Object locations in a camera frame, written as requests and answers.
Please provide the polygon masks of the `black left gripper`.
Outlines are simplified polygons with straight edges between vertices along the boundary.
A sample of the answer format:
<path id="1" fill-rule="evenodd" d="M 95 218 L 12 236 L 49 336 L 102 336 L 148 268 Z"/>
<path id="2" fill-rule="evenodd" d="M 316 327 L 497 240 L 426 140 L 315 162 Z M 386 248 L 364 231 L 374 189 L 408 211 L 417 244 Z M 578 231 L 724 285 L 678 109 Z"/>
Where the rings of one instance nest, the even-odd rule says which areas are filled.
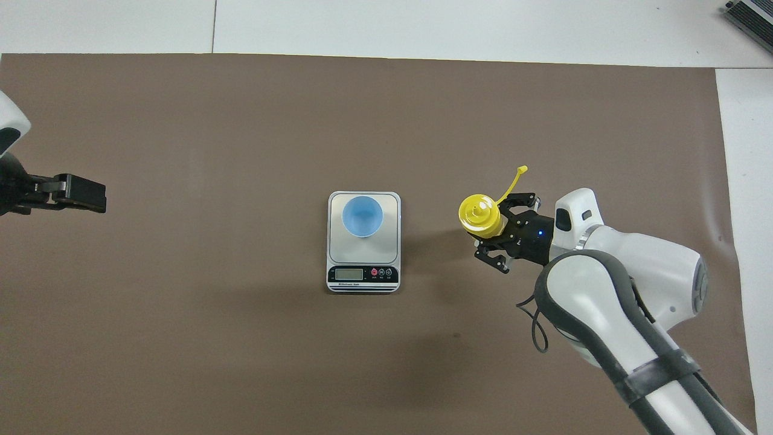
<path id="1" fill-rule="evenodd" d="M 22 205 L 30 193 L 38 193 L 46 201 L 36 202 L 44 210 L 90 210 L 97 214 L 107 211 L 107 187 L 71 173 L 53 177 L 30 175 L 12 154 L 0 157 L 0 216 L 28 216 L 31 207 Z"/>

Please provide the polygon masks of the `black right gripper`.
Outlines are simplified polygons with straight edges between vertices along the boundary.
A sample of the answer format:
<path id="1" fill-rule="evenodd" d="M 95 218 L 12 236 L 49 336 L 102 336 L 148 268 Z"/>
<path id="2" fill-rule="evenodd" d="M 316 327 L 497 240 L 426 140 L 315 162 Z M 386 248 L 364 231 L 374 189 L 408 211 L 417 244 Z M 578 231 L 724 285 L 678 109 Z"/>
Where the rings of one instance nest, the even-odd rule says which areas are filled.
<path id="1" fill-rule="evenodd" d="M 553 218 L 538 214 L 539 197 L 535 193 L 509 193 L 497 202 L 497 209 L 502 214 L 515 207 L 532 211 L 515 214 L 508 220 L 505 249 L 484 239 L 475 239 L 474 243 L 474 257 L 502 274 L 510 272 L 514 259 L 538 265 L 546 265 L 550 261 Z"/>

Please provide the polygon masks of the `yellow squeeze bottle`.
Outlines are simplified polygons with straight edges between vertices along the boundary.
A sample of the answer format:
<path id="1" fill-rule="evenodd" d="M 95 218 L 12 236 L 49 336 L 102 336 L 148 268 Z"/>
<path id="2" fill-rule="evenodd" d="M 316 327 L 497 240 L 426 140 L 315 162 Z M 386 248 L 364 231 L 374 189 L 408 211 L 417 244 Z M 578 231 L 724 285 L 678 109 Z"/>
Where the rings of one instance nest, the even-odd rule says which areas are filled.
<path id="1" fill-rule="evenodd" d="M 506 226 L 506 218 L 499 206 L 504 203 L 508 195 L 513 193 L 520 177 L 528 170 L 529 167 L 526 165 L 519 166 L 513 182 L 496 201 L 489 195 L 470 195 L 464 198 L 458 209 L 458 220 L 464 230 L 481 239 L 491 239 L 501 235 Z"/>

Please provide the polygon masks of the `light blue plastic cup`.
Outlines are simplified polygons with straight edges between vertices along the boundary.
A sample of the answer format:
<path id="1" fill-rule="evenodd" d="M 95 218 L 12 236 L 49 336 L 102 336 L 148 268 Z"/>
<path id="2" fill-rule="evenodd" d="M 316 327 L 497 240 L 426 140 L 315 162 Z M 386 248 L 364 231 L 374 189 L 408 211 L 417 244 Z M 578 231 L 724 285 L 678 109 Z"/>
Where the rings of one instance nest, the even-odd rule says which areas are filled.
<path id="1" fill-rule="evenodd" d="M 372 196 L 354 196 L 344 205 L 341 219 L 348 233 L 364 239 L 374 235 L 383 225 L 383 209 Z"/>

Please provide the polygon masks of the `silver digital kitchen scale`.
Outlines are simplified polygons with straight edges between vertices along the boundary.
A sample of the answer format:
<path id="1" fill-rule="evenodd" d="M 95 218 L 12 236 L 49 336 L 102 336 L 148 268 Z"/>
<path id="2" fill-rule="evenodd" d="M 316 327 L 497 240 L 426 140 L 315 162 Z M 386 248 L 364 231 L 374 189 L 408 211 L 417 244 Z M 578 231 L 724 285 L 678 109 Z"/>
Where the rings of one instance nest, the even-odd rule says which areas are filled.
<path id="1" fill-rule="evenodd" d="M 360 239 L 342 223 L 354 196 L 372 196 L 383 209 L 383 225 Z M 327 204 L 326 286 L 336 294 L 392 294 L 401 279 L 402 201 L 391 191 L 334 191 Z"/>

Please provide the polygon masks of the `brown table mat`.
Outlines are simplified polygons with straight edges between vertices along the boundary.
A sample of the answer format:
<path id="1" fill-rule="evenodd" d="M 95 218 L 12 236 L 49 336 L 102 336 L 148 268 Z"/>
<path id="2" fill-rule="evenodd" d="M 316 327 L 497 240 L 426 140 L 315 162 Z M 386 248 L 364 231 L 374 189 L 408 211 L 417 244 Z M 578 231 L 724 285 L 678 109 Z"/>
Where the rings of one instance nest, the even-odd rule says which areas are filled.
<path id="1" fill-rule="evenodd" d="M 244 55 L 2 56 L 30 173 L 107 212 L 0 217 L 0 435 L 644 435 L 516 304 L 467 195 L 596 192 L 707 260 L 673 337 L 755 430 L 713 69 Z M 402 201 L 392 294 L 326 286 L 334 191 Z"/>

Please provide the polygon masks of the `grey ribbed metal device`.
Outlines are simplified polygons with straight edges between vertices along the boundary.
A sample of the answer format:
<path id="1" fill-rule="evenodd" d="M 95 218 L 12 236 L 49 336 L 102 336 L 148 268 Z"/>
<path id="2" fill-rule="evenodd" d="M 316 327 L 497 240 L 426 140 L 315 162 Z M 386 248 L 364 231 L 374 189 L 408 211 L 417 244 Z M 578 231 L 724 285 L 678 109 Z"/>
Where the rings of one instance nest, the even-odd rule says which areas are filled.
<path id="1" fill-rule="evenodd" d="M 726 0 L 724 16 L 773 55 L 773 0 Z"/>

